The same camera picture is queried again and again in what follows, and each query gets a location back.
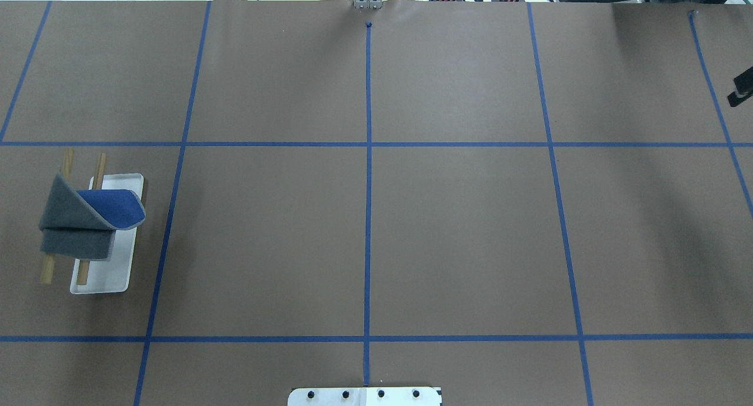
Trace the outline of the blue towel with grey edge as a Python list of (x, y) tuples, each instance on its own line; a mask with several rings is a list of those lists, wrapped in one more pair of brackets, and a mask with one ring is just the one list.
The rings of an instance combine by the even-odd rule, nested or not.
[(86, 261), (107, 261), (115, 234), (140, 226), (146, 218), (140, 197), (129, 189), (78, 191), (59, 172), (38, 224), (40, 250)]

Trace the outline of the white towel rack with wooden bars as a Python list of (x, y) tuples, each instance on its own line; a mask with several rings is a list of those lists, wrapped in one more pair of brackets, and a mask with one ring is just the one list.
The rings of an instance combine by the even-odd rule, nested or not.
[[(75, 151), (67, 148), (59, 171), (70, 183)], [(145, 178), (140, 173), (106, 174), (105, 154), (100, 154), (96, 162), (96, 172), (92, 176), (87, 189), (78, 191), (93, 191), (94, 189), (129, 189), (135, 192), (143, 204)], [(72, 294), (111, 294), (124, 292), (129, 287), (130, 272), (135, 253), (135, 240), (138, 227), (130, 230), (119, 230), (115, 234), (115, 248), (107, 261), (86, 261), (72, 258), (74, 261), (72, 278), (69, 285)], [(53, 281), (56, 258), (67, 257), (61, 254), (43, 253), (40, 281), (50, 284)]]

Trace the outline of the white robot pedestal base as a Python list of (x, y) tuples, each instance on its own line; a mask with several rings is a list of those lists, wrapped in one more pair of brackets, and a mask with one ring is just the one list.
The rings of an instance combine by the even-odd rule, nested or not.
[(435, 387), (299, 388), (289, 393), (288, 405), (442, 405)]

